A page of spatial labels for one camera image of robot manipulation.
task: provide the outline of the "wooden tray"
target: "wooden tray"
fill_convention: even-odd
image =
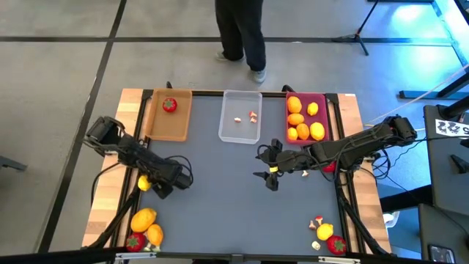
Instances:
[[[176,111],[168,113],[163,110],[163,101],[166,98],[174,98],[177,101]],[[189,89],[155,89],[145,126],[145,136],[151,140],[185,141],[188,137],[191,106],[192,91]]]

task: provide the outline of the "red tray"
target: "red tray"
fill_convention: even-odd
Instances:
[[[300,114],[302,114],[305,117],[304,123],[308,126],[308,128],[311,126],[312,123],[320,122],[322,126],[324,126],[324,129],[325,129],[324,139],[321,141],[329,140],[328,111],[326,109],[327,105],[325,103],[324,95],[313,93],[313,92],[288,92],[287,98],[285,99],[285,113],[286,113],[285,123],[287,124],[287,133],[286,133],[287,142],[290,144],[301,144],[301,145],[317,142],[311,137],[311,135],[309,136],[308,140],[301,140],[301,139],[289,140],[288,139],[288,128],[295,128],[294,125],[290,125],[287,121],[288,115],[290,114],[288,112],[287,101],[290,96],[296,96],[298,97],[298,99],[300,99],[300,102],[301,102]],[[308,114],[307,110],[308,110],[308,105],[313,102],[317,103],[318,111],[317,111],[317,114],[315,114],[312,117]]]

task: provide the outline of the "concrete floor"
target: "concrete floor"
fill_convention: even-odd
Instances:
[[[443,15],[452,0],[437,0]],[[107,37],[119,0],[3,0],[0,36]],[[365,0],[266,0],[266,37],[335,37],[351,34],[371,4]],[[468,26],[452,19],[455,37],[469,58]],[[213,0],[128,0],[117,36],[215,37]],[[447,34],[430,4],[379,4],[364,37],[437,37]],[[105,43],[0,42],[0,155],[28,164],[24,173],[0,170],[0,254],[33,252]],[[117,109],[122,88],[152,89],[171,81],[192,89],[355,93],[367,122],[406,103],[402,89],[428,90],[461,68],[451,46],[332,43],[268,43],[267,80],[247,79],[245,63],[213,59],[218,43],[115,43],[90,122]],[[399,111],[422,128],[419,101]],[[403,150],[390,150],[396,158]],[[390,176],[405,188],[429,182],[426,146],[401,158]],[[92,179],[102,158],[83,147],[51,251],[77,249],[89,213]]]

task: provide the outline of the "transparent bin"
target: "transparent bin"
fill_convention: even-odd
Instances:
[[[257,114],[257,122],[250,122],[249,112]],[[256,144],[261,136],[262,94],[226,90],[223,94],[218,136],[224,142]]]

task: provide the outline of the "red tomato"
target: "red tomato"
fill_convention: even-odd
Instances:
[[[326,243],[328,244],[328,249],[330,253],[335,255],[344,254],[347,250],[345,239],[339,237],[338,235],[332,235]]]
[[[334,172],[336,170],[336,162],[333,161],[331,164],[322,168],[323,172]]]
[[[133,232],[125,241],[125,247],[129,252],[140,252],[145,246],[145,236],[142,233]]]
[[[163,101],[163,109],[168,113],[175,111],[177,108],[177,102],[174,98],[167,98]]]

